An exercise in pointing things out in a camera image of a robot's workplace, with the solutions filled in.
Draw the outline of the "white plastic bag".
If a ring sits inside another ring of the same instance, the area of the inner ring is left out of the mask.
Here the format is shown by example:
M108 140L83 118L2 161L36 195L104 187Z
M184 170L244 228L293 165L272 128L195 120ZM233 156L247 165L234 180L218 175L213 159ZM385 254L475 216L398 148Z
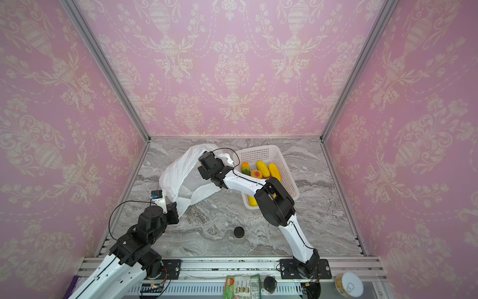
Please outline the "white plastic bag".
M206 151L212 151L226 166L233 166L234 161L223 149L214 144L201 144L190 147L180 158L170 164L159 178L163 194L176 203L178 216L187 208L197 204L220 191L213 182L201 177L198 167L199 158Z

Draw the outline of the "orange green toy mango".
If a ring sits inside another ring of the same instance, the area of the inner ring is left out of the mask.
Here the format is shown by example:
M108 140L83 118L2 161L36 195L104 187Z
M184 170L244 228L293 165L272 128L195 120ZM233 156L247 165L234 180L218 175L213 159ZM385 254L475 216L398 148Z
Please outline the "orange green toy mango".
M241 164L241 173L251 176L250 165L247 162Z

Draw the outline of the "round yellow toy lemon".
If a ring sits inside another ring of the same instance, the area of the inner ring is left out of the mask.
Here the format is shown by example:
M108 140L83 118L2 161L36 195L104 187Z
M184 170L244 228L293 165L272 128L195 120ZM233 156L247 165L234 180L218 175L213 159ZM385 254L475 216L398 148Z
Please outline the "round yellow toy lemon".
M259 170L253 170L253 171L251 171L251 177L257 178L257 179L262 179L263 175Z

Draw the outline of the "yellow toy corn fruit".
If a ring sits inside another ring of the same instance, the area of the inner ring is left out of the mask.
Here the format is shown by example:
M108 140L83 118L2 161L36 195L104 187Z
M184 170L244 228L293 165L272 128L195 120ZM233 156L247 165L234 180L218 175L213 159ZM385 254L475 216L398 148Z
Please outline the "yellow toy corn fruit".
M270 170L264 162L262 161L256 162L256 168L261 173L262 178L269 178L271 176Z

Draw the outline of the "long yellow toy fruit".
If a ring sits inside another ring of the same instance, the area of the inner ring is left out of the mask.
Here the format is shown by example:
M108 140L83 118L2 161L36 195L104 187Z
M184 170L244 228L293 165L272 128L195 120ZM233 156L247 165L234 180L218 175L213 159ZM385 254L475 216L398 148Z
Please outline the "long yellow toy fruit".
M251 207L258 207L256 199L251 196L248 196L248 203Z

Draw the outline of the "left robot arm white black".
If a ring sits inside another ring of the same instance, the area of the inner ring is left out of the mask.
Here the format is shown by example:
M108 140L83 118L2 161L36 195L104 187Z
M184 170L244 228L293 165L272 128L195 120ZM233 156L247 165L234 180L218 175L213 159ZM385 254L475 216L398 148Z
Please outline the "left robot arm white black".
M178 223L176 203L148 206L70 298L121 299L145 279L178 279L181 261L163 261L152 248L169 225Z

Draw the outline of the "yellow ridged toy fruit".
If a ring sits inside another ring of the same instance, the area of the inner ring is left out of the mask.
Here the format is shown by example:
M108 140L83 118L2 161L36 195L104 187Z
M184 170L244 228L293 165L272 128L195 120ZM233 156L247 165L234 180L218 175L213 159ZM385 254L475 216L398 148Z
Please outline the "yellow ridged toy fruit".
M276 178L279 182L281 182L281 173L278 167L274 163L270 163L268 165L268 169L270 172L270 176L273 178Z

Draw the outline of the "white perforated plastic basket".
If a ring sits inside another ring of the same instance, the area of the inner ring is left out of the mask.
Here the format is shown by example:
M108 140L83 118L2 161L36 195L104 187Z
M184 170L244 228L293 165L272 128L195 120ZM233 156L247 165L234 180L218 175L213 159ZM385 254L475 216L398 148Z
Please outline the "white perforated plastic basket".
M233 155L236 164L236 171L241 173L241 164L247 162L250 170L257 170L256 162L262 161L267 166L274 163L281 173L281 184L290 194L292 199L296 201L299 198L299 190L288 168L285 159L276 145L265 145L260 147L245 148L239 150Z

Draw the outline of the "small black cylinder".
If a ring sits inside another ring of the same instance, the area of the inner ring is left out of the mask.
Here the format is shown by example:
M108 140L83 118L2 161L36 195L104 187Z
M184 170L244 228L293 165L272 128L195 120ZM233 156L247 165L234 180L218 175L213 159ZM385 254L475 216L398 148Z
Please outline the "small black cylinder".
M234 229L234 238L235 239L243 239L245 237L245 229L241 226L237 226L235 229Z

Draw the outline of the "dark lidded jar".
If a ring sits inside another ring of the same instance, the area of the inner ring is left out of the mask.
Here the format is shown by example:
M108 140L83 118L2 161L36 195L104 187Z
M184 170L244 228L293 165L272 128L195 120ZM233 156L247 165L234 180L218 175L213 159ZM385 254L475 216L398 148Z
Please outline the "dark lidded jar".
M266 276L263 281L262 288L268 293L273 294L277 288L277 280L272 276Z

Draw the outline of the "yellow tin can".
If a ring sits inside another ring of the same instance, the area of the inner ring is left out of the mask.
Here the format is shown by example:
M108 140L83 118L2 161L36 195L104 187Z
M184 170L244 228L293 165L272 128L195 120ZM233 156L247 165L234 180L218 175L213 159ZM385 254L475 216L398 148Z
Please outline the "yellow tin can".
M359 298L363 295L363 281L353 272L337 275L334 283L336 290L346 298Z

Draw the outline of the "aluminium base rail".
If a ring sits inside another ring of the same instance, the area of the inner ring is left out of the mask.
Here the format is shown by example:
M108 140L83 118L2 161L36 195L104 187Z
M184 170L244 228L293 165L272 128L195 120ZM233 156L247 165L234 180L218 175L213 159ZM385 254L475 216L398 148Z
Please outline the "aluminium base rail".
M78 283L81 286L104 258L86 258L78 271ZM167 260L180 260L179 278L176 280L145 279L134 286L124 296L151 296L168 298L217 298L224 294L227 276L259 275L263 283L266 276L277 280L275 293L268 294L261 288L263 298L312 298L321 292L323 299L341 299L336 290L335 278L344 272L353 272L363 281L364 299L389 299L387 279L376 257L329 256L319 262L319 278L306 279L299 274L297 263L291 257L175 257Z

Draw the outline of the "silver left corner post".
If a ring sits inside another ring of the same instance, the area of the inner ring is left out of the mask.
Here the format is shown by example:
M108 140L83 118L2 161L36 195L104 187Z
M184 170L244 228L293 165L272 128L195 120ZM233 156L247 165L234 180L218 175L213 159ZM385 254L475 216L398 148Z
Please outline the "silver left corner post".
M103 52L100 43L98 42L98 39L95 37L85 18L82 16L79 7L76 5L75 1L72 0L60 0L60 3L65 9L68 16L71 18L73 25L77 29L78 33L81 35L83 42L88 47L91 55L98 64L98 67L103 72L103 75L107 79L115 95L118 97L126 113L128 114L134 126L138 130L139 134L142 136L143 140L146 143L149 143L151 137L148 134L144 123L140 119L136 109L134 108L134 105L128 98L126 90L121 85L119 78L115 74L111 63L108 61L107 56Z

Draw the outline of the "silver corner post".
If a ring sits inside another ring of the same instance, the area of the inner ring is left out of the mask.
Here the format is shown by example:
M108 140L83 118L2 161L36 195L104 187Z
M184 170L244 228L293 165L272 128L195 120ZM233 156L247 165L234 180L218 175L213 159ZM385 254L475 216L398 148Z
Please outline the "silver corner post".
M344 89L336 103L336 106L332 110L331 116L324 129L324 133L321 136L322 143L326 143L332 135L332 131L335 127L335 124L337 123L349 96L354 90L364 68L367 65L370 56L372 55L375 46L377 45L378 40L383 34L383 31L385 30L385 27L387 26L388 21L390 20L393 11L395 10L398 3L398 0L386 0L383 2L383 5L378 13L377 19L375 20L367 38L365 39L363 48L358 55L357 61L352 68L352 72L346 81Z
M72 0L60 0L60 3L65 9L68 16L71 18L73 25L77 29L78 33L81 35L83 42L88 47L91 55L98 64L98 67L103 72L103 75L107 79L115 95L118 97L126 113L128 114L134 126L138 130L139 134L142 136L143 140L146 143L149 143L151 137L148 134L144 123L140 119L136 109L134 108L134 105L128 98L126 90L121 85L119 78L115 74L111 63L108 61L107 56L103 52L100 43L98 42L98 39L95 37L85 18L82 16L79 7L76 5L75 1Z

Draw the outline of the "silver right corner post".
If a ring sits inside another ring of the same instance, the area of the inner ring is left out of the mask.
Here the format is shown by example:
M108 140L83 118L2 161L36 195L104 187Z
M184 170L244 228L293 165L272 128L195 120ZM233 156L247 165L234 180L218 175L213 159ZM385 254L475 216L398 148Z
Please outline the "silver right corner post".
M352 72L346 81L344 89L336 103L336 106L332 110L331 116L324 129L324 133L321 136L322 143L326 143L332 135L332 131L335 127L335 124L337 123L349 96L354 90L364 68L367 65L370 56L372 55L375 46L377 45L378 40L383 34L383 31L385 30L385 27L387 26L388 21L390 20L393 11L395 10L398 3L398 0L386 0L383 2L383 5L378 13L377 19L375 20L367 38L365 39L363 48L358 55L357 61L352 68Z

